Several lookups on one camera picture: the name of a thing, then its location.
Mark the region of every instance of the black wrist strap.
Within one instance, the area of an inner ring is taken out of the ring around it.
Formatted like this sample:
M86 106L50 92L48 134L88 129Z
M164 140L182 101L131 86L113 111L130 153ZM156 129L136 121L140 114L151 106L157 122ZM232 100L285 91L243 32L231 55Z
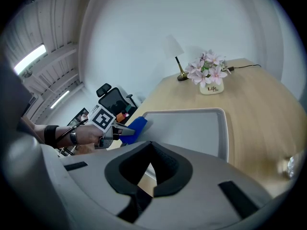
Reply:
M56 143L56 129L58 125L48 125L44 131L45 144L50 145L53 148L57 148Z
M78 145L77 136L76 136L76 129L73 129L70 133L71 142L73 145Z

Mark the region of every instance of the watch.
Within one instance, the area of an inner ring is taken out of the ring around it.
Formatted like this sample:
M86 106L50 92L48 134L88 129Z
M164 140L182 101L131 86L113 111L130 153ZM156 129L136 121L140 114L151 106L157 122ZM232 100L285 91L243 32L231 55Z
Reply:
M71 142L73 145L78 145L77 135L76 135L76 129L73 129L70 133Z

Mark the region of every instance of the black office chair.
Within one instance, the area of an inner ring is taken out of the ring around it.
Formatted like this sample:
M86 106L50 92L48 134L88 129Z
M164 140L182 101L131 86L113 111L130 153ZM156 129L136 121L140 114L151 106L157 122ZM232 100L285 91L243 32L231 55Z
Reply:
M96 91L98 97L102 96L98 103L116 116L119 113L125 112L126 107L130 104L124 99L118 88L110 89L111 85L106 83ZM125 124L138 108L132 99L132 94L127 95L126 98L129 98L134 106L131 106L130 110L128 110L129 116L122 120L121 124Z

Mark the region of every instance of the pink flower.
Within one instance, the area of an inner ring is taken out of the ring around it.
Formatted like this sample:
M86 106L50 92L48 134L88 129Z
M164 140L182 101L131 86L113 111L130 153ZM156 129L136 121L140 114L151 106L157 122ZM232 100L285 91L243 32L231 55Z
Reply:
M194 69L194 67L192 66L191 63L189 63L188 66L186 67L187 72L191 72L193 69Z
M231 74L230 70L227 68L227 61L226 60L221 61L219 66L221 67L222 70L226 70L226 71L228 71L229 74Z
M227 73L221 71L220 66L217 66L217 67L213 66L212 68L209 69L209 73L210 73L210 77L209 77L210 80L212 82L216 82L218 85L221 84L222 78L227 76Z
M194 69L192 69L191 73L194 73L196 71L201 71L201 68L203 67L204 63L205 63L204 60L197 60L197 61L193 62L192 66L194 67Z
M201 54L201 57L200 57L200 60L206 60L207 59L207 53L206 52L203 52Z
M195 84L200 83L201 87L204 88L206 86L206 83L211 83L211 80L206 77L207 75L208 70L204 70L203 72L196 71L196 76L193 77L193 82Z
M207 61L213 62L215 65L219 65L220 61L222 61L223 58L221 56L207 54Z
M197 77L196 72L194 72L194 73L189 72L189 73L187 74L187 78L188 78L188 79L191 79L193 83L195 83L195 82L194 82L194 78L195 78L195 77Z

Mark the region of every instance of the desk lamp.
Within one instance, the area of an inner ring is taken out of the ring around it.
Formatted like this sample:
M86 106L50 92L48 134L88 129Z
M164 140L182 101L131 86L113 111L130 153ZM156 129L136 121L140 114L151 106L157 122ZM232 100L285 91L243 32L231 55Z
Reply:
M178 66L179 66L179 69L180 69L180 75L177 77L178 81L187 80L188 79L187 73L183 71L183 69L180 65L180 62L177 58L177 56L184 53L183 49L181 48L181 46L179 45L177 40L172 35L168 35L164 40L163 48L164 48L166 58L175 57L175 59L178 63Z

